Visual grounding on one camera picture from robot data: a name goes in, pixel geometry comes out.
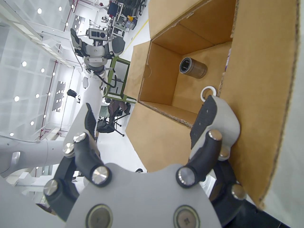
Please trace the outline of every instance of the metal cylinder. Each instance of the metal cylinder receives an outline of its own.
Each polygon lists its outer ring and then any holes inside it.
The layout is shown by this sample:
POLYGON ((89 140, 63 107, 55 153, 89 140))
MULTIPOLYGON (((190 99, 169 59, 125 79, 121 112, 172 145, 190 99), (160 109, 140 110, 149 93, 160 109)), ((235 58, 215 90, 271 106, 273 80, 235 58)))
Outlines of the metal cylinder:
POLYGON ((197 79, 204 77, 207 73, 207 66, 190 57, 184 58, 179 65, 179 72, 197 79))

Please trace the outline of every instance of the yellow floor line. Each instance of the yellow floor line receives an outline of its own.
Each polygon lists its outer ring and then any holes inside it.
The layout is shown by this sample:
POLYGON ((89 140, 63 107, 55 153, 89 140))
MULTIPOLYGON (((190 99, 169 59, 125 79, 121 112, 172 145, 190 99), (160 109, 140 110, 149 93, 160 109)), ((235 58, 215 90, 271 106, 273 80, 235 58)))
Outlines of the yellow floor line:
POLYGON ((124 52, 122 53, 122 55, 126 52, 126 50, 129 48, 129 46, 131 45, 131 43, 134 41, 135 37, 139 34, 139 32, 143 29, 143 27, 147 24, 147 22, 149 21, 149 19, 143 24, 143 26, 140 28, 140 30, 136 33, 136 35, 133 37, 133 39, 131 40, 131 42, 129 43, 128 47, 125 48, 124 52))

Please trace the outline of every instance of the white ceiling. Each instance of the white ceiling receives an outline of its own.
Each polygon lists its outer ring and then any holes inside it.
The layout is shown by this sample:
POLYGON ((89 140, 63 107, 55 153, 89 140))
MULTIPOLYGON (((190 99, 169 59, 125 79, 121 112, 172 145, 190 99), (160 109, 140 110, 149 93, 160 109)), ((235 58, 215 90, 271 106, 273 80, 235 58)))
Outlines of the white ceiling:
MULTIPOLYGON (((22 19, 64 30, 72 0, 5 0, 22 19)), ((10 26, 0 23, 0 132, 32 140, 45 125, 45 111, 55 62, 45 51, 10 26)))

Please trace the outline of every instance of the cable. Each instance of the cable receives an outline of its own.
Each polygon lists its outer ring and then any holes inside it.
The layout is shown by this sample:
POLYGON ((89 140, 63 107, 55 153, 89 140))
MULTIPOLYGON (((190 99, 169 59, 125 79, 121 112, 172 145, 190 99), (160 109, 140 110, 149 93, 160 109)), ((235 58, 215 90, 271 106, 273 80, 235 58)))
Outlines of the cable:
POLYGON ((8 139, 15 140, 15 141, 20 141, 20 142, 27 142, 27 143, 39 143, 39 142, 41 142, 41 140, 25 141, 25 140, 21 140, 21 139, 17 139, 17 138, 11 138, 11 137, 7 137, 7 136, 3 136, 3 135, 0 135, 0 137, 2 137, 2 138, 8 138, 8 139))
POLYGON ((116 88, 116 83, 117 83, 117 76, 116 76, 116 73, 115 73, 115 70, 113 69, 113 72, 114 72, 114 76, 115 76, 115 83, 114 83, 114 86, 107 83, 100 75, 98 75, 98 73, 96 72, 93 72, 96 76, 98 76, 100 78, 101 81, 103 81, 106 85, 109 85, 111 88, 116 88))
POLYGON ((72 51, 73 51, 73 53, 74 53, 74 55, 75 55, 75 57, 76 57, 76 60, 78 61, 79 65, 80 65, 80 67, 81 67, 81 71, 83 71, 83 67, 82 67, 81 63, 79 62, 79 60, 78 60, 78 58, 77 58, 77 56, 76 56, 76 53, 75 53, 75 51, 74 51, 74 47, 73 47, 71 41, 70 41, 70 45, 71 45, 71 47, 72 47, 72 51))

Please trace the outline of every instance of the desk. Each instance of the desk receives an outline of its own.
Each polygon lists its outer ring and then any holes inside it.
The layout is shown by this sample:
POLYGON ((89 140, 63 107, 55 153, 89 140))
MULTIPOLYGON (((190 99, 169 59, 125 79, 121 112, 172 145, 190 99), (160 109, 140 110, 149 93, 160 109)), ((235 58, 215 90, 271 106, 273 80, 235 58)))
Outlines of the desk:
POLYGON ((111 20, 111 25, 109 25, 109 28, 112 28, 112 31, 110 33, 110 39, 112 39, 113 37, 117 37, 117 36, 124 36, 124 32, 126 31, 126 27, 124 26, 124 22, 127 19, 125 17, 125 15, 122 14, 123 11, 123 3, 119 3, 119 7, 117 10, 117 14, 116 16, 113 18, 113 20, 111 20), (115 33, 114 30, 118 29, 119 31, 121 31, 121 34, 115 33))
MULTIPOLYGON (((124 94, 129 66, 130 66, 130 62, 120 57, 114 57, 112 59, 110 67, 115 69, 117 78, 119 78, 120 80, 117 80, 115 88, 110 89, 110 86, 109 85, 107 86, 107 94, 105 95, 106 98, 111 98, 124 102, 136 103, 136 99, 128 97, 127 95, 124 94)), ((113 71, 109 71, 108 81, 110 82, 111 85, 114 85, 115 82, 114 82, 113 71)))

